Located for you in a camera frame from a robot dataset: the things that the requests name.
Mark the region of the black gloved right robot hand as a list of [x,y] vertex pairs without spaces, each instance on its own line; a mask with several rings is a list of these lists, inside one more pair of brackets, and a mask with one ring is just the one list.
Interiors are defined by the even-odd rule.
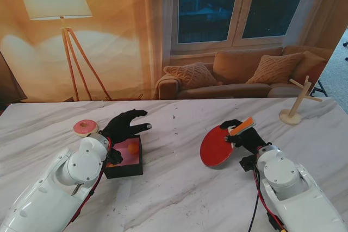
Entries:
[[[229,120],[223,122],[219,127],[220,129],[228,129],[228,127],[236,128],[242,124],[241,121],[237,119]],[[249,152],[257,154],[261,147],[265,147],[268,144],[259,136],[257,131],[251,127],[246,129],[239,135],[227,135],[225,141],[234,144],[234,147],[243,146]]]

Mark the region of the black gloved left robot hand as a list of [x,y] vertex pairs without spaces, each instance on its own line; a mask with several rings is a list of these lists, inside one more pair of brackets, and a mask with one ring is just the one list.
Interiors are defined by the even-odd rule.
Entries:
[[114,117],[107,126],[98,133],[106,138],[109,138],[113,144],[121,143],[132,136],[150,130],[152,125],[150,123],[138,124],[131,126],[131,121],[137,117],[143,117],[148,114],[145,110],[129,110],[120,113]]

